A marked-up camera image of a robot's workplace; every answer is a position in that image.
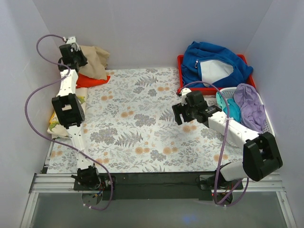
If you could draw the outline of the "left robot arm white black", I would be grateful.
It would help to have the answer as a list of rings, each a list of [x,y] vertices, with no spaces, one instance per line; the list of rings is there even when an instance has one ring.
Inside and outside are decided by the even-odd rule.
[[[86,157],[87,148],[84,139],[83,122],[85,113],[76,96],[76,82],[80,67],[87,64],[80,46],[75,41],[67,41],[59,47],[62,57],[58,61],[58,69],[62,81],[56,97],[52,98],[52,105],[59,123],[66,129],[67,135],[76,149],[77,175],[72,178],[90,190],[100,187],[101,178],[95,163]]]

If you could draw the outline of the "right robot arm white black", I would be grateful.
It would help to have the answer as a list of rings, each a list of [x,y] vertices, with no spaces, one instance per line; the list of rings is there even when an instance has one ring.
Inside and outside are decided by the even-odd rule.
[[[204,184],[225,189],[232,181],[243,178],[260,181],[283,166],[276,139],[270,132],[258,133],[228,119],[219,107],[208,106],[200,91],[184,88],[180,96],[181,102],[172,107],[178,125],[197,120],[221,133],[243,153],[242,161],[221,165],[219,171],[206,179]]]

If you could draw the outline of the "beige t shirt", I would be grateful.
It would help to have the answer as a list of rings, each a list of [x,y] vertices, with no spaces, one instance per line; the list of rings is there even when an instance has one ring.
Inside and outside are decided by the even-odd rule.
[[[97,46],[80,46],[87,64],[80,67],[79,73],[92,79],[106,80],[107,60],[110,53]]]

